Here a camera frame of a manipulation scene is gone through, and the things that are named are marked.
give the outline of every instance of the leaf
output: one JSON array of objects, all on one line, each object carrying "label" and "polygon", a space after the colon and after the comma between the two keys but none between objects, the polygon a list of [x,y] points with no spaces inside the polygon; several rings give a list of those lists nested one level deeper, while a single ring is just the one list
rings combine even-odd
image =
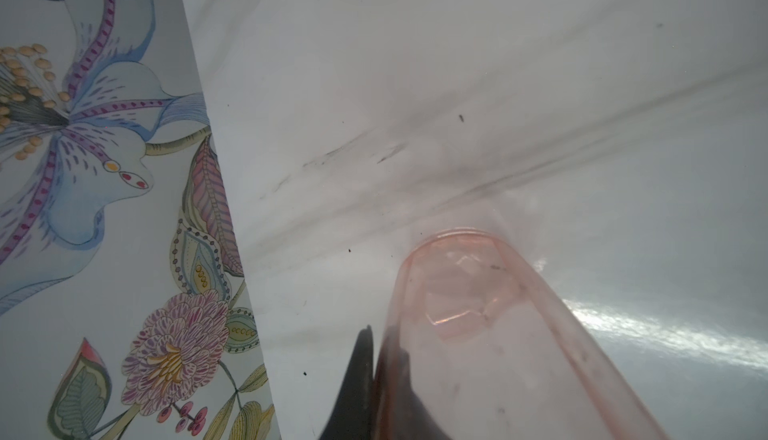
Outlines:
[{"label": "leaf", "polygon": [[219,299],[229,301],[231,297],[230,284],[221,269],[219,243],[184,219],[179,219],[170,243],[170,272],[185,293],[199,295],[215,289]]},{"label": "leaf", "polygon": [[210,136],[203,140],[192,158],[181,209],[190,225],[213,236],[221,245],[224,270],[234,276],[243,276],[224,180],[218,156],[210,147]]},{"label": "leaf", "polygon": [[77,356],[59,384],[48,428],[62,440],[90,439],[107,409],[112,383],[98,353],[83,339]]},{"label": "leaf", "polygon": [[216,416],[211,421],[208,431],[205,433],[203,440],[219,440],[221,435],[224,435],[224,429],[226,424],[230,421],[230,414],[232,413],[232,405],[235,403],[235,395],[233,393],[229,400],[226,401],[223,407],[216,413]]},{"label": "leaf", "polygon": [[230,336],[224,343],[229,353],[241,353],[259,346],[254,313],[247,308],[237,307],[226,315],[226,328]]},{"label": "leaf", "polygon": [[259,402],[248,402],[237,414],[230,431],[230,440],[264,440],[272,428],[275,406],[261,411]]},{"label": "leaf", "polygon": [[266,377],[266,367],[264,366],[264,363],[262,363],[259,368],[255,369],[254,372],[246,378],[243,385],[238,388],[238,390],[243,393],[258,390],[264,386],[268,379],[269,378]]}]

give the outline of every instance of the floral wallpaper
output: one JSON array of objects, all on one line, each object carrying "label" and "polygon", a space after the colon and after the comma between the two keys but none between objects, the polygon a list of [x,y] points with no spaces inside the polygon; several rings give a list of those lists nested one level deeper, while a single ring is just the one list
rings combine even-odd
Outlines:
[{"label": "floral wallpaper", "polygon": [[181,1],[0,4],[0,431],[277,439]]}]

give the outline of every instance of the black pointed object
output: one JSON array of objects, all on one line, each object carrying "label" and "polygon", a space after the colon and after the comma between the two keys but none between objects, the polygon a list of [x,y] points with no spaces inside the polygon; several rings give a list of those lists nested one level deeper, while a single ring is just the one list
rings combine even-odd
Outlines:
[{"label": "black pointed object", "polygon": [[368,325],[357,334],[350,364],[319,440],[369,440],[373,387],[373,331]]}]

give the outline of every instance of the pink transparent object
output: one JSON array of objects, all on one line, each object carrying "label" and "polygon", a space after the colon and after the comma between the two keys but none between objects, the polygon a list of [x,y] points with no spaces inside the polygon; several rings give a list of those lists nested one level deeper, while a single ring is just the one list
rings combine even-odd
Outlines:
[{"label": "pink transparent object", "polygon": [[667,438],[542,277],[475,230],[403,262],[374,390],[379,440]]}]

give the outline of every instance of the marble tile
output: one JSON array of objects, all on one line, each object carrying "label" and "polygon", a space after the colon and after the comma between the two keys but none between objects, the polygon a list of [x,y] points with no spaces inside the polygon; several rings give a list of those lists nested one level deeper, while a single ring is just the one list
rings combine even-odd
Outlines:
[{"label": "marble tile", "polygon": [[455,226],[535,265],[672,438],[763,437],[768,0],[184,2],[284,438]]}]

